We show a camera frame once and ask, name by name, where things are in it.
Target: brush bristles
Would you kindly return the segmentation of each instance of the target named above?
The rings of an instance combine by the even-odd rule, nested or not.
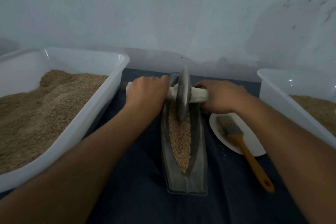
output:
[[[243,133],[230,115],[217,116],[216,120],[217,123],[223,128],[225,136]]]

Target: forearm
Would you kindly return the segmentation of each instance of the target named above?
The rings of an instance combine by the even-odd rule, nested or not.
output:
[[[85,223],[109,174],[150,124],[123,109],[46,171],[0,201],[2,223]]]
[[[335,223],[336,151],[251,95],[235,112],[259,138],[307,220]]]

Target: hand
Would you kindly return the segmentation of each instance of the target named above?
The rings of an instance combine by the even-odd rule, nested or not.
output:
[[[248,96],[243,86],[229,81],[202,80],[195,87],[208,90],[209,99],[202,105],[202,108],[212,113],[235,112],[235,107],[239,105],[239,101]]]
[[[141,115],[154,119],[161,111],[169,88],[169,77],[139,77],[135,79],[127,93],[124,108],[131,108]]]

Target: white wall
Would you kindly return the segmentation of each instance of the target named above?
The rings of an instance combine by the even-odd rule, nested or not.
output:
[[[0,0],[0,52],[128,53],[130,68],[258,80],[262,67],[336,75],[336,0]]]

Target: pastry brush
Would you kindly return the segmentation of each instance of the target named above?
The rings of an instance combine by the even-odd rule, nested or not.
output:
[[[263,168],[259,165],[258,161],[254,158],[250,150],[245,145],[243,141],[244,133],[242,132],[240,127],[235,123],[233,118],[230,115],[225,115],[225,116],[217,116],[216,120],[217,123],[222,128],[226,139],[228,139],[241,149],[247,162],[252,168],[252,171],[254,172],[255,176],[257,177],[258,181],[263,186],[263,188],[267,192],[273,193],[275,188],[271,180],[268,178]]]

